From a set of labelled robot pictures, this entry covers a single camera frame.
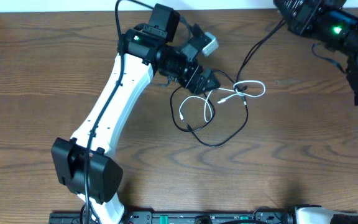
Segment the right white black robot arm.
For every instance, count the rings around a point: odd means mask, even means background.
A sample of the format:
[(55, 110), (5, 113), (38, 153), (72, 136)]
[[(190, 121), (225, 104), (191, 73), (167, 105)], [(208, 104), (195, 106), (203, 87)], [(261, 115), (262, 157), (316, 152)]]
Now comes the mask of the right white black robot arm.
[[(354, 92), (358, 107), (358, 16), (342, 10), (344, 1), (274, 0), (288, 30), (298, 36), (322, 42), (329, 50), (347, 56), (342, 72)], [(358, 223), (358, 214), (325, 209), (319, 205), (295, 205), (284, 223)]]

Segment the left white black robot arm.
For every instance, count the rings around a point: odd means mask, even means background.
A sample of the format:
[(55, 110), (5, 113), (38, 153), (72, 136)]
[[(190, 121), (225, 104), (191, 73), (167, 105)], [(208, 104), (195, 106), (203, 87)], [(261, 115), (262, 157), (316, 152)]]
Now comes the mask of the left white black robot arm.
[(219, 88), (212, 71), (197, 61), (219, 44), (198, 24), (188, 26), (188, 39), (172, 44), (184, 18), (178, 11), (156, 4), (148, 22), (118, 33), (117, 56), (96, 104), (70, 139), (57, 138), (52, 159), (58, 181), (80, 196), (80, 223), (119, 223), (124, 206), (117, 196), (123, 170), (114, 162), (117, 142), (140, 94), (156, 73), (177, 82), (194, 95)]

